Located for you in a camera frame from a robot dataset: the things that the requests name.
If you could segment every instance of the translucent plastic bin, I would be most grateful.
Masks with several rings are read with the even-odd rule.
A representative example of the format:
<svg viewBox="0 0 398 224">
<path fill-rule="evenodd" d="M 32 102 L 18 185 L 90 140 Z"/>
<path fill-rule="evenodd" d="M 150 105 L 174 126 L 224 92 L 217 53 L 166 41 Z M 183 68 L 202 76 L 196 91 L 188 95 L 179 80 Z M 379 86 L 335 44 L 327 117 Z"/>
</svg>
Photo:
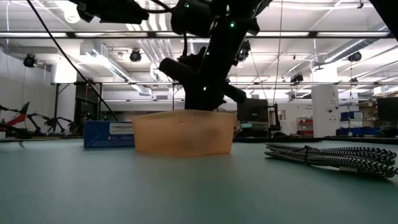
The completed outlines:
<svg viewBox="0 0 398 224">
<path fill-rule="evenodd" d="M 235 123 L 235 114 L 179 110 L 136 116 L 132 127 L 137 151 L 192 157 L 230 153 Z"/>
</svg>

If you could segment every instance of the black and white braided cable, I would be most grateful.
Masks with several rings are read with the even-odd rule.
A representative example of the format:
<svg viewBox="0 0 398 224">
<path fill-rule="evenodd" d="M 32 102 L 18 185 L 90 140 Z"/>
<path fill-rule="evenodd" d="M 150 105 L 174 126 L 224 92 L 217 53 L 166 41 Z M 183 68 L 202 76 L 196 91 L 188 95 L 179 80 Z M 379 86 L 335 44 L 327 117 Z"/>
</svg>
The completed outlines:
<svg viewBox="0 0 398 224">
<path fill-rule="evenodd" d="M 392 167 L 397 154 L 387 149 L 375 147 L 337 147 L 317 149 L 309 146 L 295 147 L 267 143 L 265 154 L 277 159 L 313 166 L 350 167 L 358 172 L 374 174 L 383 178 L 398 174 Z"/>
</svg>

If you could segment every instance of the monitor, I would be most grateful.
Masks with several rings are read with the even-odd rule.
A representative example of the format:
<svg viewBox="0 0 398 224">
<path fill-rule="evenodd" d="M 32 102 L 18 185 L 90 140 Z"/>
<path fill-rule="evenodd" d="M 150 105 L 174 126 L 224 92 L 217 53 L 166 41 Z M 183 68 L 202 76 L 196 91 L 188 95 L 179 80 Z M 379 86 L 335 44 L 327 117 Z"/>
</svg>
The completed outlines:
<svg viewBox="0 0 398 224">
<path fill-rule="evenodd" d="M 248 98 L 238 103 L 238 120 L 268 122 L 268 101 Z"/>
<path fill-rule="evenodd" d="M 378 98 L 377 113 L 381 121 L 398 121 L 398 97 Z"/>
</svg>

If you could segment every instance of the green table surface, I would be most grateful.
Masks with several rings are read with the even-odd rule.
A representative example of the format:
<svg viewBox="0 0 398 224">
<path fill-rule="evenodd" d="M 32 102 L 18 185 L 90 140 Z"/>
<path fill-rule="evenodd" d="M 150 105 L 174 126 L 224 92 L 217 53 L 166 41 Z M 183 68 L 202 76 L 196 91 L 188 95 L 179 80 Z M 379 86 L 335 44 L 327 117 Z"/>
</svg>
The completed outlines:
<svg viewBox="0 0 398 224">
<path fill-rule="evenodd" d="M 0 223 L 398 223 L 398 177 L 278 161 L 263 144 L 196 158 L 82 145 L 0 143 Z"/>
</svg>

